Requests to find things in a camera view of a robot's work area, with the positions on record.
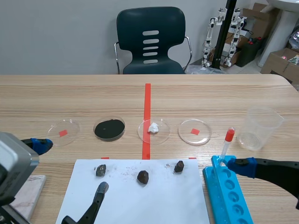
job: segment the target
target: brown rock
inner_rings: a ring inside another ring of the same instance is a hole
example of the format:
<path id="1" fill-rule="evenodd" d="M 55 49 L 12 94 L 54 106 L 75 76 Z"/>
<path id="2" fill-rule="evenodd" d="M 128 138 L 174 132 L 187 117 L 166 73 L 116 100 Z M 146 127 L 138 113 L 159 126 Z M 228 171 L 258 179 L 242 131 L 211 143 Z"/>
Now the brown rock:
<path id="1" fill-rule="evenodd" d="M 149 173 L 145 170 L 140 171 L 137 180 L 139 180 L 140 183 L 147 184 L 149 181 Z"/>
<path id="2" fill-rule="evenodd" d="M 95 172 L 96 176 L 104 176 L 106 173 L 106 164 L 100 165 L 97 168 L 97 171 Z"/>
<path id="3" fill-rule="evenodd" d="M 179 172 L 182 172 L 183 169 L 184 169 L 184 163 L 183 163 L 183 161 L 180 160 L 180 161 L 177 163 L 177 165 L 175 166 L 175 168 L 174 168 L 174 172 L 179 173 Z"/>

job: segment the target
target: white paper sheet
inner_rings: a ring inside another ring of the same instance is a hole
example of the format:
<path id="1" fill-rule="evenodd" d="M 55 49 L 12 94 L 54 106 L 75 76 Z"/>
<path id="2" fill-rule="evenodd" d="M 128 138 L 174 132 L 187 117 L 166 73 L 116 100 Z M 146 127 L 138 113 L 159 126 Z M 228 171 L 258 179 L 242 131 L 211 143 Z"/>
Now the white paper sheet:
<path id="1" fill-rule="evenodd" d="M 77 222 L 102 181 L 109 190 L 95 224 L 208 224 L 197 161 L 183 161 L 183 172 L 175 174 L 178 160 L 77 160 L 56 224 L 65 216 Z M 96 177 L 101 164 L 106 174 Z M 147 185 L 137 181 L 141 170 L 149 173 Z"/>

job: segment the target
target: table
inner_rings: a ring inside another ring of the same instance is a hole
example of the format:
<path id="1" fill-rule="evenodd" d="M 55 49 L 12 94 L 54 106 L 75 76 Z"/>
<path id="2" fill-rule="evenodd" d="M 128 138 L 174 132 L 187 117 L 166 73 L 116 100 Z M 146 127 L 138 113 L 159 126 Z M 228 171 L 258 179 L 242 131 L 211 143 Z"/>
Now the table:
<path id="1" fill-rule="evenodd" d="M 32 223 L 55 223 L 76 159 L 141 159 L 137 128 L 143 120 L 145 83 L 152 83 L 152 118 L 167 119 L 171 126 L 169 139 L 151 146 L 151 158 L 197 158 L 211 223 L 202 169 L 211 165 L 212 155 L 221 153 L 227 128 L 235 126 L 238 131 L 242 126 L 250 106 L 269 106 L 285 122 L 261 151 L 242 149 L 234 139 L 228 154 L 299 161 L 299 94 L 277 75 L 0 76 L 0 131 L 19 139 L 45 138 L 58 119 L 81 124 L 78 139 L 40 157 L 33 174 L 47 175 L 47 181 Z M 95 137 L 93 125 L 104 116 L 119 116 L 126 122 L 119 140 L 103 142 Z M 212 138 L 207 144 L 192 146 L 180 139 L 177 128 L 187 118 L 210 124 Z M 298 223 L 295 197 L 269 182 L 242 176 L 239 181 L 254 223 Z"/>

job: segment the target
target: white robot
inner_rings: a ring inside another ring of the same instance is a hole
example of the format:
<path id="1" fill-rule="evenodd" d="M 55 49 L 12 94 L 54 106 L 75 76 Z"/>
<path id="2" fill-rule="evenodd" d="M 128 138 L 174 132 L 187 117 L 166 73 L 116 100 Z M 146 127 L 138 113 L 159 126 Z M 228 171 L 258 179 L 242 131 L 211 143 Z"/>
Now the white robot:
<path id="1" fill-rule="evenodd" d="M 212 34 L 213 34 L 213 28 L 214 26 L 221 26 L 222 22 L 225 20 L 227 9 L 220 8 L 218 11 L 218 17 L 214 17 L 210 19 L 210 23 L 208 26 L 207 30 L 207 35 L 206 35 L 206 40 L 204 42 L 204 50 L 203 50 L 203 57 L 202 57 L 202 66 L 203 67 L 210 67 L 210 63 L 208 62 L 208 57 L 210 55 L 211 51 L 211 39 L 212 39 Z M 228 67 L 231 66 L 231 59 L 235 54 L 236 51 L 236 46 L 239 42 L 240 38 L 240 30 L 244 26 L 244 18 L 240 17 L 240 9 L 235 8 L 231 25 L 235 25 L 235 31 L 234 31 L 234 38 L 232 42 L 230 43 L 230 49 L 228 56 L 224 59 L 224 64 L 227 65 Z"/>

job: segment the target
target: measuring cup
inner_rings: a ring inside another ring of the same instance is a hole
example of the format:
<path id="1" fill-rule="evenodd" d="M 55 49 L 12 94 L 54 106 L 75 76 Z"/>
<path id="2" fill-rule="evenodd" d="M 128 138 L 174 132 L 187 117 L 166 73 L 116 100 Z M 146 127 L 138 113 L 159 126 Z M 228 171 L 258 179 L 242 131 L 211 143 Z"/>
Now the measuring cup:
<path id="1" fill-rule="evenodd" d="M 247 111 L 245 123 L 237 140 L 246 149 L 259 150 L 283 121 L 284 118 L 271 108 L 251 107 Z"/>

